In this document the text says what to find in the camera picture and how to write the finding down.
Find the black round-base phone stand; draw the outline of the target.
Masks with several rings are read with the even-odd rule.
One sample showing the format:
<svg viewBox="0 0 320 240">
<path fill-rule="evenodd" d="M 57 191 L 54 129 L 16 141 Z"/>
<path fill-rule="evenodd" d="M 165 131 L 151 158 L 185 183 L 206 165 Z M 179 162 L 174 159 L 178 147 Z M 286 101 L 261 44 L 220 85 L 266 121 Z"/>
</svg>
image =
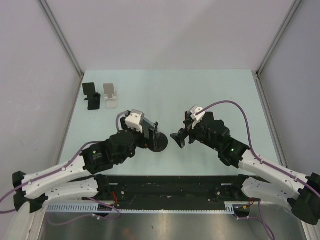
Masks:
<svg viewBox="0 0 320 240">
<path fill-rule="evenodd" d="M 160 132 L 159 130 L 158 132 L 159 132 L 158 147 L 156 149 L 149 149 L 154 153 L 163 152 L 167 148 L 168 142 L 169 142 L 167 136 L 164 133 Z"/>
</svg>

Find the white phone stand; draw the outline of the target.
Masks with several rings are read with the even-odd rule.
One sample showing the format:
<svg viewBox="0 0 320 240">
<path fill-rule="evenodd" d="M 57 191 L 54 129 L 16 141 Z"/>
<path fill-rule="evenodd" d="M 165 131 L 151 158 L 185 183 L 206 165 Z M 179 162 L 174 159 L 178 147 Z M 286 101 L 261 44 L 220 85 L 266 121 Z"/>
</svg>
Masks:
<svg viewBox="0 0 320 240">
<path fill-rule="evenodd" d="M 118 106 L 118 97 L 113 83 L 104 83 L 103 85 L 105 107 L 115 109 Z"/>
</svg>

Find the black folding phone stand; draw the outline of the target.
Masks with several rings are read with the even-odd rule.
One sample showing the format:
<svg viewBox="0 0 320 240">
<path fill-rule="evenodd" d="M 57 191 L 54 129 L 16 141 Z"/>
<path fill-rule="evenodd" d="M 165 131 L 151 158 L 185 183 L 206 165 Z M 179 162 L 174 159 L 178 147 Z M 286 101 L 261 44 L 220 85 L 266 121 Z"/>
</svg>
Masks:
<svg viewBox="0 0 320 240">
<path fill-rule="evenodd" d="M 88 82 L 82 84 L 83 94 L 86 96 L 84 99 L 88 101 L 87 110 L 94 111 L 100 109 L 101 94 L 96 91 L 95 83 Z"/>
</svg>

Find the white-cased phone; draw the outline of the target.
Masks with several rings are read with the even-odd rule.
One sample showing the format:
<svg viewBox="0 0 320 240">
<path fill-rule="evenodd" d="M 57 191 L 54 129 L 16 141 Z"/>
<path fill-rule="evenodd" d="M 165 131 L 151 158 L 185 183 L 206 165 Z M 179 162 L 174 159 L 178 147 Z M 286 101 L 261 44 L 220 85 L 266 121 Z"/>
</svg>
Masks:
<svg viewBox="0 0 320 240">
<path fill-rule="evenodd" d="M 142 119 L 142 131 L 146 139 L 154 140 L 158 132 L 158 124 L 150 121 L 146 117 Z"/>
</svg>

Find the pink-cased phone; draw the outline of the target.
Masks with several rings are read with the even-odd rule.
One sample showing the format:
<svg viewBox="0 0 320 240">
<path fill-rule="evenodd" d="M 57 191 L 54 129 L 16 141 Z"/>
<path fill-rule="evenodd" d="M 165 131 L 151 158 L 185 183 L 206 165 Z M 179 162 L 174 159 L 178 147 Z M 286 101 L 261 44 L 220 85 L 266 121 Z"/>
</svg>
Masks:
<svg viewBox="0 0 320 240">
<path fill-rule="evenodd" d="M 213 112 L 206 112 L 202 118 L 203 121 L 214 121 L 215 117 L 214 117 L 214 113 Z"/>
<path fill-rule="evenodd" d="M 183 122 L 185 123 L 185 122 L 188 122 L 189 120 L 190 120 L 190 114 L 188 111 L 186 111 L 184 114 L 184 121 Z"/>
</svg>

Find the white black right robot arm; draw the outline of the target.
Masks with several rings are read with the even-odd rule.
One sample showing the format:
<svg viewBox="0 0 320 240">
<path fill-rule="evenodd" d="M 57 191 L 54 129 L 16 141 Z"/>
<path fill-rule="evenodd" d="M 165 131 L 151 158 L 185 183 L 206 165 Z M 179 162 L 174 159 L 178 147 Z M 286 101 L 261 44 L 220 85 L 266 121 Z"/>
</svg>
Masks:
<svg viewBox="0 0 320 240">
<path fill-rule="evenodd" d="M 259 182 L 241 177 L 240 183 L 230 188 L 231 196 L 242 201 L 245 197 L 266 200 L 291 210 L 301 221 L 317 225 L 320 220 L 320 176 L 295 172 L 253 153 L 248 145 L 234 139 L 222 120 L 215 120 L 212 112 L 201 117 L 186 114 L 185 127 L 170 137 L 180 148 L 195 141 L 218 153 L 226 166 L 242 169 L 264 179 Z"/>
</svg>

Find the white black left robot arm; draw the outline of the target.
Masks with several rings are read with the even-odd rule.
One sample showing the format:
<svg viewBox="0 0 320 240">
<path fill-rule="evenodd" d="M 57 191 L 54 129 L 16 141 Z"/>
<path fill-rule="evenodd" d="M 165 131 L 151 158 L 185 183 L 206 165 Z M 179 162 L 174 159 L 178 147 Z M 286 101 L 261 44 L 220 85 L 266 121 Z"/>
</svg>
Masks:
<svg viewBox="0 0 320 240">
<path fill-rule="evenodd" d="M 68 162 L 33 174 L 15 172 L 12 175 L 15 210 L 29 203 L 29 211 L 34 213 L 44 204 L 68 198 L 105 200 L 111 187 L 102 172 L 133 158 L 137 148 L 154 153 L 167 148 L 168 139 L 159 132 L 157 122 L 131 115 L 122 117 L 120 122 L 122 129 L 116 134 L 105 141 L 86 143 Z"/>
</svg>

